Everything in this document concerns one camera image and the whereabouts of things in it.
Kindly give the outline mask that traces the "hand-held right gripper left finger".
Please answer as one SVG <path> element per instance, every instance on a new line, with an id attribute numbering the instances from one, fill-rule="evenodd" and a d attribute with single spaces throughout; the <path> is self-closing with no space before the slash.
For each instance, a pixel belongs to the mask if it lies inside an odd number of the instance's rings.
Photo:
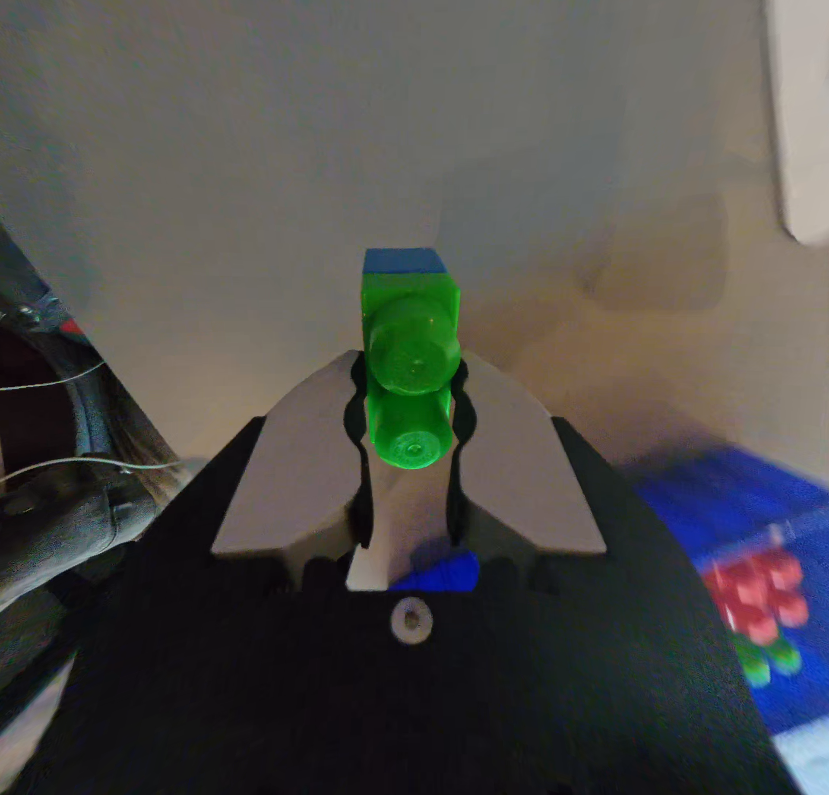
<path id="1" fill-rule="evenodd" d="M 349 350 L 267 413 L 212 544 L 214 555 L 342 555 L 374 530 L 364 399 Z"/>

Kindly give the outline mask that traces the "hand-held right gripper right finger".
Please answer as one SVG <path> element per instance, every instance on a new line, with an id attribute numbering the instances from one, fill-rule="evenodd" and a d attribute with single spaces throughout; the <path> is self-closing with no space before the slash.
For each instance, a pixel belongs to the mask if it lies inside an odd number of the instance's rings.
<path id="1" fill-rule="evenodd" d="M 543 554 L 601 555 L 607 545 L 547 409 L 470 351 L 452 379 L 450 540 L 491 528 Z"/>

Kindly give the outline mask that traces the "blue plastic bin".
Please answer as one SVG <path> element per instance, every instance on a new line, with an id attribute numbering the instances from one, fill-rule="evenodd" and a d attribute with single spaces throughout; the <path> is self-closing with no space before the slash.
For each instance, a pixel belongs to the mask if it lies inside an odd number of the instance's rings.
<path id="1" fill-rule="evenodd" d="M 750 689 L 776 737 L 827 727 L 827 486 L 726 445 L 642 472 L 633 488 L 677 539 L 700 578 L 712 561 L 773 541 L 801 561 L 810 617 L 786 635 L 802 655 L 802 670 L 791 677 L 772 674 L 768 686 Z"/>

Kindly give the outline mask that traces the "green mega block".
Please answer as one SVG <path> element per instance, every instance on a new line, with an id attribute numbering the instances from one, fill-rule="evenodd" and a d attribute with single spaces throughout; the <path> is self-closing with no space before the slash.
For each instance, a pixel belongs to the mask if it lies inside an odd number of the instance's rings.
<path id="1" fill-rule="evenodd" d="M 452 445 L 459 301 L 446 272 L 362 275 L 368 435 L 390 466 L 425 469 Z"/>

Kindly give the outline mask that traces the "blue mega block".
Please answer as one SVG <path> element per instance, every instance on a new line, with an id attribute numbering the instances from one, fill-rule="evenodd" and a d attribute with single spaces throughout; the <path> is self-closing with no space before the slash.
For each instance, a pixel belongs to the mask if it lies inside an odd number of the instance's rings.
<path id="1" fill-rule="evenodd" d="M 448 270 L 432 248 L 373 248 L 365 252 L 363 275 L 441 274 Z"/>

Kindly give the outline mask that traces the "pile of mega blocks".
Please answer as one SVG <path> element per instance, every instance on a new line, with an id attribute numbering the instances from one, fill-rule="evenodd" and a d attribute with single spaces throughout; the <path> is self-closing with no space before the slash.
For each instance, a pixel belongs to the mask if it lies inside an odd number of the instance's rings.
<path id="1" fill-rule="evenodd" d="M 786 633 L 809 621 L 803 567 L 781 541 L 712 561 L 701 578 L 752 689 L 768 686 L 772 674 L 802 670 L 802 655 Z"/>

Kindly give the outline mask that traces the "person's dark jacket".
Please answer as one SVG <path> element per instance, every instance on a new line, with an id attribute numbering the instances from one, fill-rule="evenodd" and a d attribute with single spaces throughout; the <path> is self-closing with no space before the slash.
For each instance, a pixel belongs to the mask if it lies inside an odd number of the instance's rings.
<path id="1" fill-rule="evenodd" d="M 1 604 L 135 541 L 193 479 L 1 230 Z"/>

